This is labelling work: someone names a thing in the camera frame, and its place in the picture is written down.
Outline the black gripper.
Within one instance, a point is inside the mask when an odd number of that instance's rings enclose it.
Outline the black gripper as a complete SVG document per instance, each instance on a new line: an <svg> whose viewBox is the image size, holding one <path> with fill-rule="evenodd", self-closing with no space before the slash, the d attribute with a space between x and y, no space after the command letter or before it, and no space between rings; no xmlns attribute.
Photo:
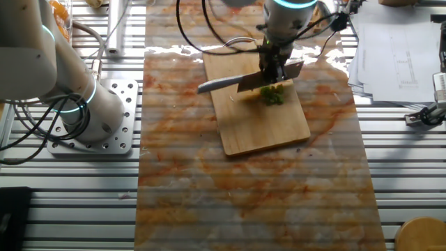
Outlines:
<svg viewBox="0 0 446 251"><path fill-rule="evenodd" d="M259 47L259 68L264 82L275 84L287 80L284 67L292 52L291 46L276 45Z"/></svg>

